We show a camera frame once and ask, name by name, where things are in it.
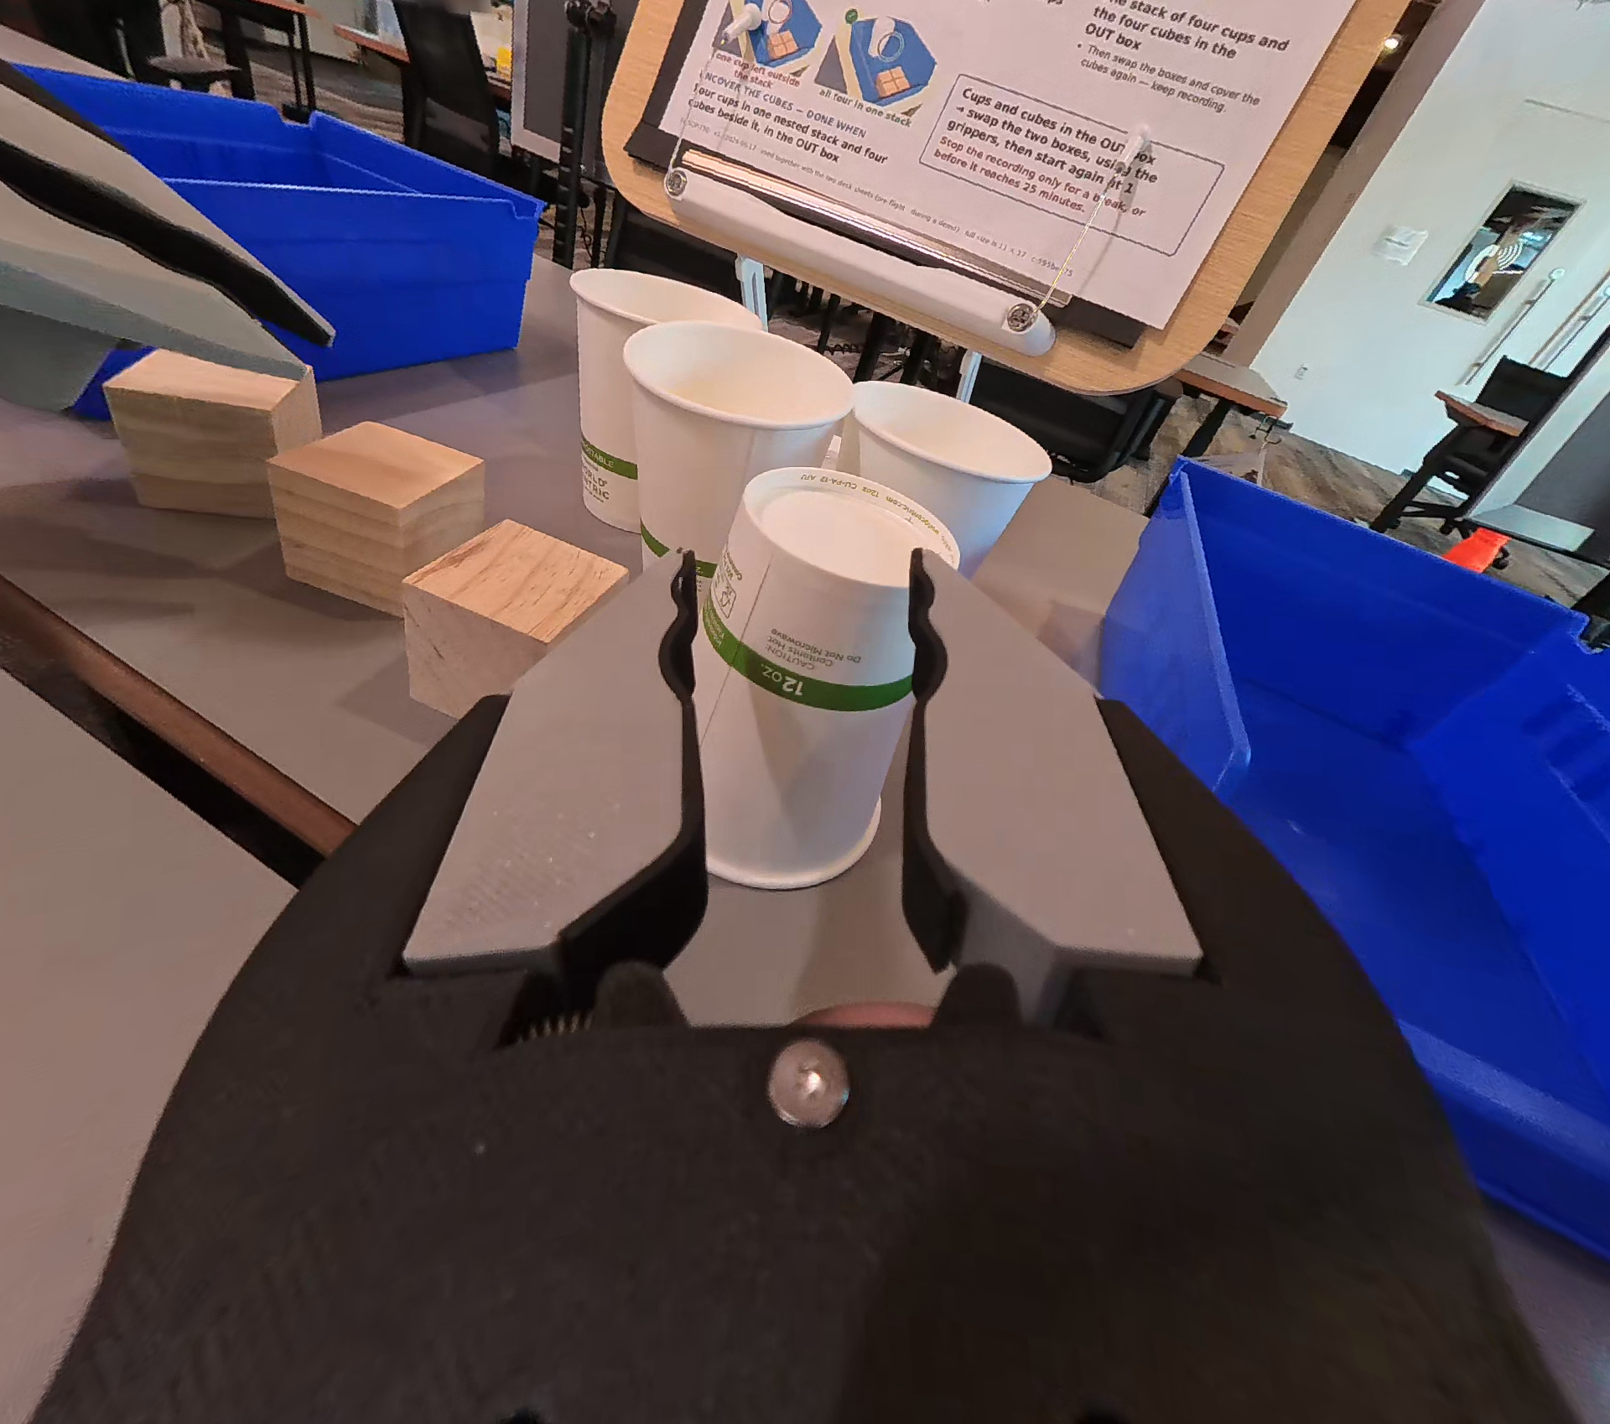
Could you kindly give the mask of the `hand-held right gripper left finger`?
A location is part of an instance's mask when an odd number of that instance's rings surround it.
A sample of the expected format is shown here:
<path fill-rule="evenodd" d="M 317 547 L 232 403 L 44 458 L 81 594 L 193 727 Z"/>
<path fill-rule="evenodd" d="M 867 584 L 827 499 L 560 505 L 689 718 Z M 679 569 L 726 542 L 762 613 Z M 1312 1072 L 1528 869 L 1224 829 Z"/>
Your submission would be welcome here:
<path fill-rule="evenodd" d="M 710 906 L 698 566 L 674 554 L 513 688 L 404 948 L 413 973 L 671 967 Z"/>

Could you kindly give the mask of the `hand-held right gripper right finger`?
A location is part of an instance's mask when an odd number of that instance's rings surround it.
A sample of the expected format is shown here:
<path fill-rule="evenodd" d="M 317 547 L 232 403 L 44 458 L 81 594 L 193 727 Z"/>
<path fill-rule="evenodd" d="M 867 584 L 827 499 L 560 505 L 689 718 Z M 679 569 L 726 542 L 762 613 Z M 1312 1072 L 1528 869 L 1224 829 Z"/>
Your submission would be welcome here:
<path fill-rule="evenodd" d="M 1082 972 L 1203 960 L 1097 691 L 934 551 L 909 569 L 904 923 L 931 972 L 995 968 L 1023 1015 Z"/>

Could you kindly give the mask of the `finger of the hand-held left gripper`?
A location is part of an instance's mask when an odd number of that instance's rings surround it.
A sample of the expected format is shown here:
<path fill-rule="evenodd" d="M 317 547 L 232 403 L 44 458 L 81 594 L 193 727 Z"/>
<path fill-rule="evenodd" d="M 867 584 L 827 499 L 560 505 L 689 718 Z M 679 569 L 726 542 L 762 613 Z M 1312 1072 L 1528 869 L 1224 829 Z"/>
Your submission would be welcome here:
<path fill-rule="evenodd" d="M 272 336 L 332 346 L 332 324 L 151 168 L 32 74 L 3 66 L 3 230 L 66 225 L 218 289 Z"/>
<path fill-rule="evenodd" d="M 55 225 L 2 239 L 2 400 L 66 411 L 116 348 L 299 379 L 305 364 L 208 282 L 128 245 Z"/>

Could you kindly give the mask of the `wooden cube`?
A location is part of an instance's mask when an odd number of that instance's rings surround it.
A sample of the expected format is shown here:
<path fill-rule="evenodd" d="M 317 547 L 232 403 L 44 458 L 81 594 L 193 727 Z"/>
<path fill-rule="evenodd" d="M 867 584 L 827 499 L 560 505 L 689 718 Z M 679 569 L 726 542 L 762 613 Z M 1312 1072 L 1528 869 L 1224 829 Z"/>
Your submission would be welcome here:
<path fill-rule="evenodd" d="M 267 462 L 289 579 L 401 618 L 408 577 L 486 525 L 486 467 L 366 421 Z"/>
<path fill-rule="evenodd" d="M 275 376 L 158 348 L 102 391 L 151 510 L 270 522 L 270 460 L 324 433 L 312 368 Z"/>
<path fill-rule="evenodd" d="M 617 562 L 503 520 L 399 589 L 413 702 L 453 720 L 517 683 L 614 589 Z"/>

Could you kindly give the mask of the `white paper cup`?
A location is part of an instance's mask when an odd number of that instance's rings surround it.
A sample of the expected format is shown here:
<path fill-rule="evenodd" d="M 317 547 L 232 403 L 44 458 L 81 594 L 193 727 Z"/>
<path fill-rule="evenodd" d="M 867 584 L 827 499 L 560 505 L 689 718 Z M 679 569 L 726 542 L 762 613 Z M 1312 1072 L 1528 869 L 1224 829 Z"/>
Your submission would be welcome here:
<path fill-rule="evenodd" d="M 869 851 L 914 707 L 914 556 L 951 530 L 852 473 L 773 468 L 741 494 L 693 644 L 706 864 L 802 891 Z"/>
<path fill-rule="evenodd" d="M 814 348 L 713 322 L 644 327 L 622 354 L 642 569 L 691 554 L 710 581 L 750 482 L 824 465 L 854 408 L 852 379 Z"/>
<path fill-rule="evenodd" d="M 1023 430 L 949 395 L 894 383 L 855 386 L 840 460 L 938 519 L 958 546 L 963 577 L 980 571 L 1053 470 Z"/>
<path fill-rule="evenodd" d="M 763 319 L 713 291 L 653 272 L 572 272 L 575 301 L 580 487 L 585 509 L 611 529 L 639 534 L 634 383 L 629 339 L 659 324 L 762 329 Z"/>

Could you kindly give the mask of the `blue plastic bin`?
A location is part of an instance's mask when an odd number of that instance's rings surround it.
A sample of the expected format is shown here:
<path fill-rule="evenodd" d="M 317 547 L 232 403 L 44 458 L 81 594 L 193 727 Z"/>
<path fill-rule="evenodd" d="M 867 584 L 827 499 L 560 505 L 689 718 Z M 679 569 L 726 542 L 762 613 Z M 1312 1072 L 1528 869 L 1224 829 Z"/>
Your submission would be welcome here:
<path fill-rule="evenodd" d="M 1338 931 L 1479 1188 L 1608 1253 L 1608 661 L 1587 619 L 1177 463 L 1100 634 Z"/>
<path fill-rule="evenodd" d="M 294 125 L 272 106 L 17 69 L 123 145 L 332 326 L 332 346 L 273 331 L 314 378 L 517 346 L 542 213 L 533 197 L 324 113 Z M 111 349 L 71 408 L 153 351 Z"/>

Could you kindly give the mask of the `black office chair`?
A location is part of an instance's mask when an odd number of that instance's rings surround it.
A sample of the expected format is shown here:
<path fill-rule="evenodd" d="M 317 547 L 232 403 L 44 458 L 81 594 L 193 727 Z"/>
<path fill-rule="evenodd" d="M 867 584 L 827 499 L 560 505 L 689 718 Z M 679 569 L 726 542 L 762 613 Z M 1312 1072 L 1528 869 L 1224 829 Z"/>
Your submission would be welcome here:
<path fill-rule="evenodd" d="M 1370 520 L 1387 534 L 1404 520 L 1431 520 L 1451 534 L 1466 509 L 1488 488 L 1520 448 L 1528 430 L 1560 403 L 1568 379 L 1501 358 L 1476 395 L 1439 390 L 1451 428 L 1429 448 L 1402 487 Z"/>
<path fill-rule="evenodd" d="M 393 10 L 408 52 L 404 145 L 497 182 L 500 119 L 471 16 L 409 0 Z"/>

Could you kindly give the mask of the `wooden document stand board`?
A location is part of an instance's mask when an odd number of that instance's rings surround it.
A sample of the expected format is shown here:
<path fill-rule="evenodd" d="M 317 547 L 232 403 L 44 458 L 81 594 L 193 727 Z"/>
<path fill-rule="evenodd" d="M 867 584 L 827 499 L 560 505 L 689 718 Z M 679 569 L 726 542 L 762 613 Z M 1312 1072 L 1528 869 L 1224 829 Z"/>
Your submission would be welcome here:
<path fill-rule="evenodd" d="M 1250 286 L 1273 284 L 1280 267 L 1290 255 L 1298 255 L 1298 245 L 1310 239 L 1308 229 L 1318 222 L 1323 203 L 1340 190 L 1338 177 L 1343 160 L 1332 153 L 1330 141 L 1374 69 L 1382 41 L 1409 2 L 1357 0 L 1198 270 L 1193 286 L 1161 329 L 1125 322 L 1112 312 L 1080 301 L 1057 302 L 1045 296 L 1030 304 L 1042 307 L 1057 327 L 1057 348 L 1040 359 L 1016 354 L 995 359 L 933 334 L 931 321 L 909 324 L 889 314 L 886 307 L 869 307 L 842 296 L 835 286 L 825 287 L 814 277 L 800 282 L 867 307 L 879 317 L 933 336 L 939 343 L 958 346 L 976 359 L 1026 373 L 1073 393 L 1132 393 L 1159 379 L 1169 379 L 1196 354 L 1206 351 L 1221 321 L 1241 302 Z M 661 220 L 676 237 L 701 240 L 693 230 L 678 223 L 666 195 L 668 175 L 674 170 L 691 171 L 699 150 L 694 150 L 691 158 L 684 158 L 683 148 L 674 146 L 679 153 L 678 163 L 661 182 L 622 155 L 624 138 L 636 121 L 632 106 L 641 103 L 642 96 L 637 94 L 611 104 L 609 94 L 607 166 L 631 207 Z M 718 240 L 710 244 L 733 252 Z"/>

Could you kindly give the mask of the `printed instruction sheet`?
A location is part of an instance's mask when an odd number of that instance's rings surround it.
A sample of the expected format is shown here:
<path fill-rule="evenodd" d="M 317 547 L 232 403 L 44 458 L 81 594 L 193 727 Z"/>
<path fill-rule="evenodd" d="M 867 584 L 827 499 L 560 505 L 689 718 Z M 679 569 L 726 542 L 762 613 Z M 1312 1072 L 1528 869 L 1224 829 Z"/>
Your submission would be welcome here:
<path fill-rule="evenodd" d="M 663 125 L 1161 329 L 1359 0 L 710 0 Z"/>

